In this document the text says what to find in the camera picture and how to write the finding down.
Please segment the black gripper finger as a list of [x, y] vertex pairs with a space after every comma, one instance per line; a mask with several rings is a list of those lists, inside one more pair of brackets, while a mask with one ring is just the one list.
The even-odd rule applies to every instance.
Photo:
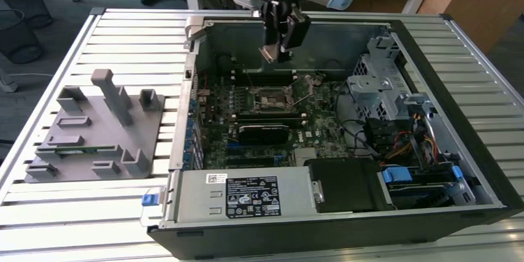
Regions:
[[264, 45], [282, 48], [282, 34], [285, 30], [285, 2], [266, 2], [261, 8], [264, 23]]
[[286, 51], [290, 48], [301, 46], [308, 29], [310, 26], [310, 19], [306, 15], [288, 16], [286, 32], [281, 42], [281, 48]]

